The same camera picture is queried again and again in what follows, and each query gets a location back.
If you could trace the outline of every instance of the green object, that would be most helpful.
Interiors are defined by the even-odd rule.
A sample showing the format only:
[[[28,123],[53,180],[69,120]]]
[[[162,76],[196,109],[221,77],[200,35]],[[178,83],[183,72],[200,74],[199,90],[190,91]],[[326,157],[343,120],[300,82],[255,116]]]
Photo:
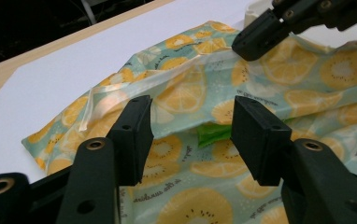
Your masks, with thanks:
[[[198,146],[206,147],[220,140],[229,139],[231,136],[231,125],[220,125],[208,123],[198,126]]]

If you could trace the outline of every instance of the metal bolt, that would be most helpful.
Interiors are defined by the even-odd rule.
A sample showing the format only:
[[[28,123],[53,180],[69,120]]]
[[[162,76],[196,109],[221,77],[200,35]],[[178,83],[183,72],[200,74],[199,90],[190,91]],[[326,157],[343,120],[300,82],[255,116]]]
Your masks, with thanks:
[[[321,8],[323,9],[327,9],[332,5],[330,0],[325,0],[321,2]]]
[[[291,18],[293,15],[294,15],[294,11],[292,11],[292,10],[288,10],[288,11],[286,11],[286,12],[284,13],[284,17],[285,17],[286,19]]]

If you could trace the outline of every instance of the crumpled plastic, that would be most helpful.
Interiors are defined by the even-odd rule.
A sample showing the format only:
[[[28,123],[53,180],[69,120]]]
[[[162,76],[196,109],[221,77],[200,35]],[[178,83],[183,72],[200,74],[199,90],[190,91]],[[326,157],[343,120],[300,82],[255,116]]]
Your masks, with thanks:
[[[199,128],[230,125],[234,97],[247,96],[284,120],[292,140],[322,141],[357,174],[357,42],[330,49],[292,35],[246,62],[230,48],[237,34],[208,21],[138,52],[22,143],[53,174],[147,94],[155,140],[142,183],[120,188],[122,223],[287,222],[280,187],[258,186],[226,137],[199,147]]]

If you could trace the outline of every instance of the table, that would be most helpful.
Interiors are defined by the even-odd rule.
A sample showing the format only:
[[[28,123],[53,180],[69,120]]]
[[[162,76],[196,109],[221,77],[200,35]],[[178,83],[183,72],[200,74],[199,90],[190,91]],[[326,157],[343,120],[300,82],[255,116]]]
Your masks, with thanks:
[[[73,33],[72,35],[65,36],[63,38],[60,38],[53,42],[50,42],[49,44],[41,46],[37,49],[30,50],[26,53],[23,53],[21,55],[14,57],[14,58],[11,58],[9,60],[1,62],[0,63],[0,89],[18,67],[20,67],[26,63],[29,63],[31,61],[34,61],[38,58],[41,58],[45,55],[48,55],[58,49],[62,49],[64,47],[72,45],[76,42],[79,42],[80,40],[83,40],[91,35],[100,33],[102,31],[108,29],[109,27],[112,27],[112,26],[115,26],[122,22],[128,21],[128,20],[132,19],[133,17],[144,14],[144,13],[151,11],[157,7],[161,7],[161,6],[163,6],[167,3],[170,3],[172,1],[173,0],[152,1],[142,7],[134,8],[130,11],[127,11],[125,13],[118,15],[118,16],[115,16],[114,18],[111,18],[111,19],[103,21],[103,22],[99,22],[96,25],[90,26],[86,29],[83,29],[81,31]]]

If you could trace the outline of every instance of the plastic bag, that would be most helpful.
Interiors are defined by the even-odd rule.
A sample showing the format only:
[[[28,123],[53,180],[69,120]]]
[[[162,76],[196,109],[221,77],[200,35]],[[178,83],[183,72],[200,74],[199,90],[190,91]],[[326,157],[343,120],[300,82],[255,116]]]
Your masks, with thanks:
[[[123,223],[287,221],[279,188],[258,186],[229,140],[212,135],[200,148],[197,128],[231,124],[235,95],[247,96],[285,120],[292,140],[322,141],[357,174],[357,43],[328,49],[291,36],[246,62],[229,48],[236,35],[209,21],[139,52],[23,144],[52,174],[148,94],[155,140],[142,184],[120,188]]]

